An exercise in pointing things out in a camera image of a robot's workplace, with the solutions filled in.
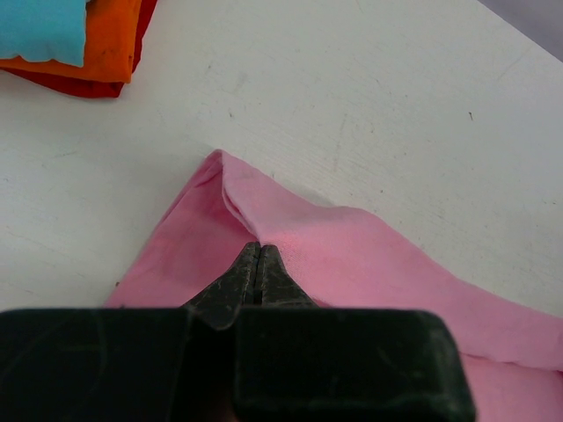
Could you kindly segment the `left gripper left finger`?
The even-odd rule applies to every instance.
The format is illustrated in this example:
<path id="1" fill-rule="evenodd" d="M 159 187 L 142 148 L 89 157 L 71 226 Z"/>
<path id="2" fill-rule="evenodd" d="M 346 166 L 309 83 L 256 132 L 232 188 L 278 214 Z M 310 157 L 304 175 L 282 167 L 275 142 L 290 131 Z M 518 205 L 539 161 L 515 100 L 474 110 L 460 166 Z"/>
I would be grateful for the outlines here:
<path id="1" fill-rule="evenodd" d="M 183 305 L 213 330 L 225 330 L 239 309 L 253 303 L 260 244 L 246 244 L 228 270 Z"/>

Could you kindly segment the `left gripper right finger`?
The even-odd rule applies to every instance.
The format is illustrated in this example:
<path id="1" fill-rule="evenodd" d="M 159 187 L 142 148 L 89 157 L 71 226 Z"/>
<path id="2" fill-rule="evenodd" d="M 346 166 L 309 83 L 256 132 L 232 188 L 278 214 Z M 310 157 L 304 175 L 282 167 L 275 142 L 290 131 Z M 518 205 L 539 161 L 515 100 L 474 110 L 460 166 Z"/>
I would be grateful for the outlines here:
<path id="1" fill-rule="evenodd" d="M 254 281 L 254 304 L 271 308 L 316 308 L 318 305 L 289 276 L 278 248 L 261 248 Z"/>

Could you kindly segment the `pink t shirt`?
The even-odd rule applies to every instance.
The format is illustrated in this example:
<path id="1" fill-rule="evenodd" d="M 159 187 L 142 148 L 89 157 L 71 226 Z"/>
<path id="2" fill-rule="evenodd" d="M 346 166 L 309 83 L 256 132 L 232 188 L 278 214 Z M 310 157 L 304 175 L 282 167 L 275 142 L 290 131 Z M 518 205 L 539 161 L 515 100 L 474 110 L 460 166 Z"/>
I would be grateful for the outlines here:
<path id="1" fill-rule="evenodd" d="M 461 351 L 479 420 L 561 420 L 560 318 L 460 280 L 379 217 L 314 205 L 222 150 L 180 191 L 106 305 L 182 305 L 250 242 L 275 245 L 316 302 L 436 313 Z"/>

